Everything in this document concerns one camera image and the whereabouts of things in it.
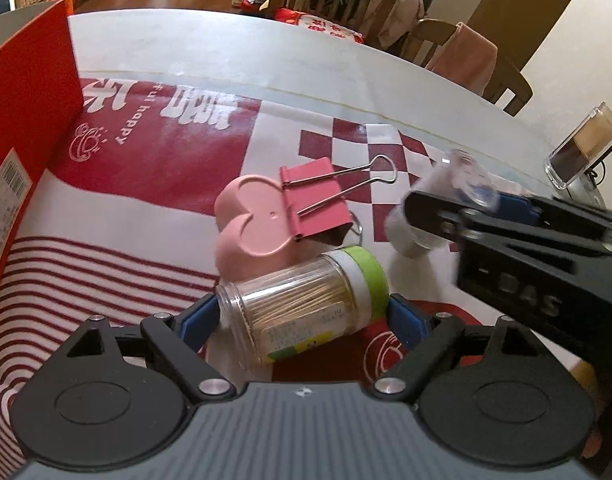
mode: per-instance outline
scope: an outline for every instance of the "metal clip handle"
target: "metal clip handle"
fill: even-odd
[[[357,215],[352,211],[350,212],[350,218],[353,219],[354,223],[354,225],[350,227],[350,230],[357,236],[357,242],[352,245],[359,245],[361,247],[364,242],[364,226],[359,221]]]
[[[380,176],[374,176],[372,178],[369,178],[368,180],[360,182],[359,184],[355,184],[354,186],[349,187],[348,189],[343,189],[341,192],[334,194],[333,196],[329,196],[328,198],[325,198],[324,200],[320,200],[319,202],[315,202],[314,204],[306,206],[305,208],[300,209],[296,213],[296,215],[297,216],[307,215],[308,213],[311,213],[315,211],[316,209],[319,209],[320,207],[326,205],[328,202],[332,202],[333,200],[340,198],[341,196],[344,196],[347,193],[350,193],[351,191],[354,191],[355,189],[359,187],[365,186],[366,184],[370,184],[371,182],[383,182],[384,184],[393,184],[397,180],[397,168],[395,167],[395,163],[392,161],[390,157],[379,154],[379,155],[375,155],[368,164],[365,164],[363,166],[357,166],[356,168],[348,168],[347,170],[333,171],[332,173],[326,173],[326,174],[317,175],[317,176],[310,176],[308,178],[302,178],[299,180],[291,180],[289,182],[285,182],[283,184],[284,188],[292,187],[292,186],[301,186],[302,184],[308,184],[309,182],[317,182],[319,180],[324,180],[326,178],[331,178],[337,175],[353,173],[353,171],[367,170],[374,164],[374,162],[378,158],[384,158],[390,164],[392,168],[392,178],[391,179],[382,178]]]

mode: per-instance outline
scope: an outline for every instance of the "striped pattern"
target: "striped pattern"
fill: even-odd
[[[178,314],[217,279],[64,238],[18,238],[0,283],[0,479],[24,462],[8,419],[15,394],[88,316],[129,325]]]

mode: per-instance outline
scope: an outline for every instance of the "glass jar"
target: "glass jar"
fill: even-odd
[[[353,246],[247,282],[220,283],[216,294],[219,330],[250,370],[383,317],[388,283],[375,257]]]
[[[546,158],[546,175],[557,189],[566,189],[611,145],[612,111],[602,103]]]

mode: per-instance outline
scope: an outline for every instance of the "wooden door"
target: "wooden door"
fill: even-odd
[[[482,0],[468,25],[522,69],[570,0]]]

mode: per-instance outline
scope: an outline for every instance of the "pink towel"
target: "pink towel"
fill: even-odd
[[[482,95],[496,62],[497,47],[459,22],[455,33],[437,49],[426,69]]]

